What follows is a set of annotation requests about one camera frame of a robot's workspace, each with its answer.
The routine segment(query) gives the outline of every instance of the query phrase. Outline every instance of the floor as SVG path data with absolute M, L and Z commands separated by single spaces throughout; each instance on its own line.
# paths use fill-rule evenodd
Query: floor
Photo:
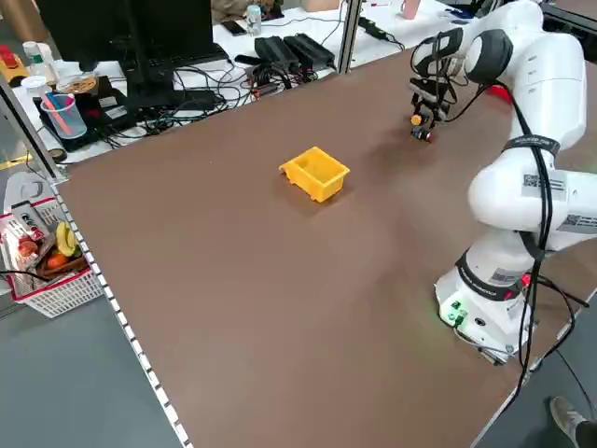
M 8 42 L 14 41 L 0 21 L 0 43 Z M 0 118 L 0 161 L 22 155 L 19 151 L 14 133 Z M 10 170 L 0 171 L 0 191 Z M 562 348 L 595 399 L 596 342 L 597 312 L 586 312 Z M 180 447 L 105 298 L 48 321 L 0 297 L 0 363 L 0 434 L 6 446 Z M 569 370 L 553 356 L 478 446 L 572 446 L 546 410 L 548 398 L 558 394 L 588 413 Z

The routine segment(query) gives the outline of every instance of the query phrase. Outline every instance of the straw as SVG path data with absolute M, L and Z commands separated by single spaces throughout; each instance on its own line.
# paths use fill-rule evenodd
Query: straw
M 41 99 L 44 102 L 44 105 L 46 106 L 47 110 L 52 110 L 52 111 L 56 110 L 56 107 L 54 105 L 54 102 L 56 101 L 56 99 L 52 95 L 50 95 L 49 93 L 41 93 Z M 56 112 L 55 117 L 56 117 L 56 121 L 58 121 L 58 124 L 60 125 L 60 127 L 62 128 L 64 133 L 70 134 L 71 129 L 66 125 L 66 122 L 64 121 L 64 119 L 62 119 L 60 112 Z

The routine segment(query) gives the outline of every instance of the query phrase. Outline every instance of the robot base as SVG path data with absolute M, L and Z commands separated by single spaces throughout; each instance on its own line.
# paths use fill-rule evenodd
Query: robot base
M 470 342 L 480 347 L 491 361 L 506 362 L 518 351 L 524 297 L 519 294 L 509 301 L 491 301 L 480 296 L 463 282 L 453 268 L 436 283 L 439 317 Z M 530 309 L 524 323 L 522 343 L 528 339 Z

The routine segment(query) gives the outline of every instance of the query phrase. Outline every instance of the banana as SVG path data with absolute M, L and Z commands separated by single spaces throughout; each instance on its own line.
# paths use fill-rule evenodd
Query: banana
M 72 257 L 77 248 L 75 233 L 64 221 L 56 228 L 56 247 L 65 257 Z

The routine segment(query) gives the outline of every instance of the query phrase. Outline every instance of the brown tabletop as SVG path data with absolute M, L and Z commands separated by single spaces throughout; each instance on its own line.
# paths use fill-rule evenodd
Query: brown tabletop
M 595 0 L 557 0 L 554 6 L 597 20 L 597 2 Z
M 512 390 L 516 363 L 458 341 L 433 289 L 483 232 L 466 189 L 506 142 L 509 106 L 483 95 L 421 143 L 409 76 L 408 54 L 377 61 L 83 162 L 60 185 L 196 447 L 463 447 Z M 595 132 L 561 165 L 588 170 Z M 277 172 L 313 145 L 352 170 L 324 204 Z M 596 247 L 546 273 L 586 297 Z M 537 317 L 545 350 L 562 301 L 542 291 Z

